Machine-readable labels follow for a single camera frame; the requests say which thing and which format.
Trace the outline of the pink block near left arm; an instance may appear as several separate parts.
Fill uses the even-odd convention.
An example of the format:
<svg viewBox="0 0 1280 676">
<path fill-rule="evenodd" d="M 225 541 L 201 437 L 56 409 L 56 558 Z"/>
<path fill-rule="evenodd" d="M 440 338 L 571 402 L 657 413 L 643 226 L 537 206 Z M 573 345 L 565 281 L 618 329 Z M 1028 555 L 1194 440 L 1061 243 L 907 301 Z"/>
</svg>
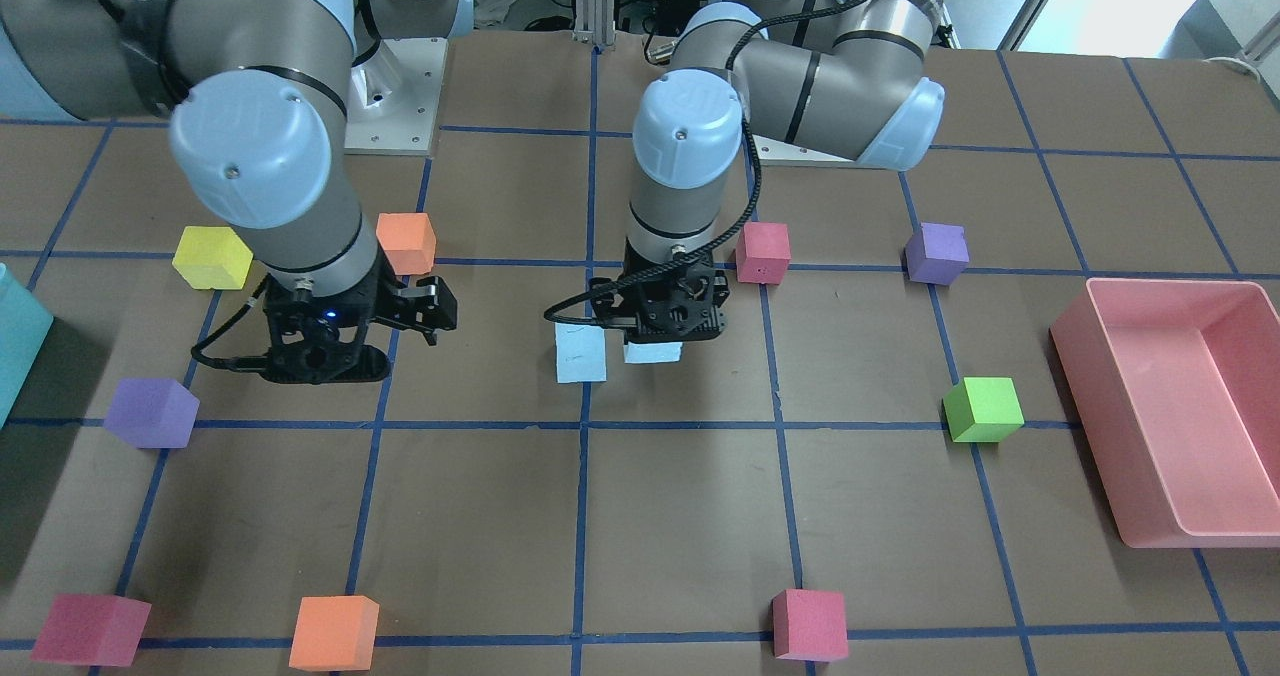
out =
<svg viewBox="0 0 1280 676">
<path fill-rule="evenodd" d="M 849 658 L 841 592 L 785 589 L 772 600 L 772 650 L 781 661 L 831 663 Z"/>
</svg>

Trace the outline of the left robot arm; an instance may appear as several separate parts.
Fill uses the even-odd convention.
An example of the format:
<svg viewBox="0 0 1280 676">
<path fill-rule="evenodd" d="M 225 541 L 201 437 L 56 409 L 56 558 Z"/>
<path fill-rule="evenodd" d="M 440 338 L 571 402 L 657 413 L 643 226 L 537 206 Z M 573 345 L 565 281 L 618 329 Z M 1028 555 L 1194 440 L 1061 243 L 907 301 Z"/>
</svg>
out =
<svg viewBox="0 0 1280 676">
<path fill-rule="evenodd" d="M 906 172 L 932 146 L 945 90 L 924 74 L 945 0 L 712 0 L 672 44 L 632 125 L 623 270 L 545 312 L 637 343 L 724 329 L 714 252 L 753 215 L 756 138 Z"/>
</svg>

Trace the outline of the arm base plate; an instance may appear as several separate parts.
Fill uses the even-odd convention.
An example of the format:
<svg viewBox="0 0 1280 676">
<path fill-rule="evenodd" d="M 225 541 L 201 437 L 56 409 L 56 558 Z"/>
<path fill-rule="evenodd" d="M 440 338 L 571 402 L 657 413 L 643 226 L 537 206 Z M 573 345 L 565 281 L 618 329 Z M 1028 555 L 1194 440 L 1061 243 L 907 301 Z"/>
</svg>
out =
<svg viewBox="0 0 1280 676">
<path fill-rule="evenodd" d="M 755 134 L 754 140 L 759 160 L 765 166 L 859 166 L 850 157 L 828 155 L 818 149 L 785 143 L 763 134 Z"/>
<path fill-rule="evenodd" d="M 353 67 L 346 152 L 431 156 L 448 51 L 448 38 L 384 38 Z"/>
</svg>

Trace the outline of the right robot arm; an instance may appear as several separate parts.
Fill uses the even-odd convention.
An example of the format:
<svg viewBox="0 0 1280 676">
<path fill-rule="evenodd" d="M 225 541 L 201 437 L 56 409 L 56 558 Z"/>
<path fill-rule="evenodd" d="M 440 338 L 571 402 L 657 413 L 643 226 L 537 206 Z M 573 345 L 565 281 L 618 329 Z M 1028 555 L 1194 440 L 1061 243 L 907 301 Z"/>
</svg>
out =
<svg viewBox="0 0 1280 676">
<path fill-rule="evenodd" d="M 268 274 L 269 347 L 209 369 L 270 383 L 375 383 L 371 324 L 429 344 L 457 326 L 438 277 L 401 283 L 342 163 L 349 83 L 388 38 L 449 37 L 474 0 L 3 0 L 3 111 L 36 122 L 163 117 L 195 195 Z"/>
</svg>

